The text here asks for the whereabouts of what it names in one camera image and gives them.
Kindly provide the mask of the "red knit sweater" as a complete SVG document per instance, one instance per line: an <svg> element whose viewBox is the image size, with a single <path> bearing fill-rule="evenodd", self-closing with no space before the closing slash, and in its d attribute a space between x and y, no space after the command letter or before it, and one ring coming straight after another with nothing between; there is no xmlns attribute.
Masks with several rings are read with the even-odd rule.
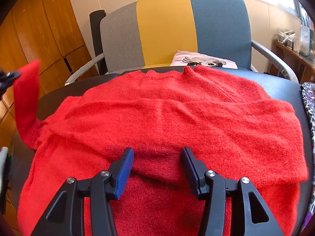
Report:
<svg viewBox="0 0 315 236"><path fill-rule="evenodd" d="M18 132L36 152L18 204L23 235L68 177L93 177L126 148L134 162L124 194L112 203L118 234L196 235L203 202L188 185L184 147L222 177L248 177L284 235L292 234L308 169L301 124L288 102L251 80L197 66L127 73L66 98L40 121L39 66L22 67L13 86Z"/></svg>

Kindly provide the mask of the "leopard floral print garment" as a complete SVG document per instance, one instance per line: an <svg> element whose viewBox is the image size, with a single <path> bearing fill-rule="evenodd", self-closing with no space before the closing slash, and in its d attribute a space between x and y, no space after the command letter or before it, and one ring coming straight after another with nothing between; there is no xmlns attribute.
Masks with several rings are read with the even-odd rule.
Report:
<svg viewBox="0 0 315 236"><path fill-rule="evenodd" d="M305 111L307 113L309 123L310 123L310 133L311 133L311 142L312 142L312 188L311 188L311 197L308 203L307 212L305 214L302 229L303 231L307 225L310 224L310 220L314 215L314 127L315 127L315 106L314 106L314 83L306 82L301 85L302 91L302 100L305 107Z"/></svg>

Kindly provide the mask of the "wooden side shelf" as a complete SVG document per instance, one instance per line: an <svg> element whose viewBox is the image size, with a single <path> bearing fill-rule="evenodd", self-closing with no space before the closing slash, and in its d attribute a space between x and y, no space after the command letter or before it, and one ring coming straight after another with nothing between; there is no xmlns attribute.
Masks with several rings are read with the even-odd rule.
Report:
<svg viewBox="0 0 315 236"><path fill-rule="evenodd" d="M292 51L276 39L273 40L272 51L291 67L300 84L305 82L314 83L314 62Z"/></svg>

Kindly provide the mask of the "pink printed cushion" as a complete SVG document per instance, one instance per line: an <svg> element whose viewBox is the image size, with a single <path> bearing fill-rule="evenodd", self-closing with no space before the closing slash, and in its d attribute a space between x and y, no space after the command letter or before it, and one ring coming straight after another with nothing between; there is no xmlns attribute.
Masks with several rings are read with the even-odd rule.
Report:
<svg viewBox="0 0 315 236"><path fill-rule="evenodd" d="M177 51L173 56L171 66L196 66L218 67L228 69L238 69L234 61L216 58L197 52Z"/></svg>

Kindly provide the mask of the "clutter on shelf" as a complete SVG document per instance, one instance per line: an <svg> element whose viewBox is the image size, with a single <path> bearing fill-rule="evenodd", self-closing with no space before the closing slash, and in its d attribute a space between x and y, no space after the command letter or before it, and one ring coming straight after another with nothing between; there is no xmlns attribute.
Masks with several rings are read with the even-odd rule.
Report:
<svg viewBox="0 0 315 236"><path fill-rule="evenodd" d="M298 0L295 0L297 15L301 21L299 31L278 30L278 42L314 62L314 23Z"/></svg>

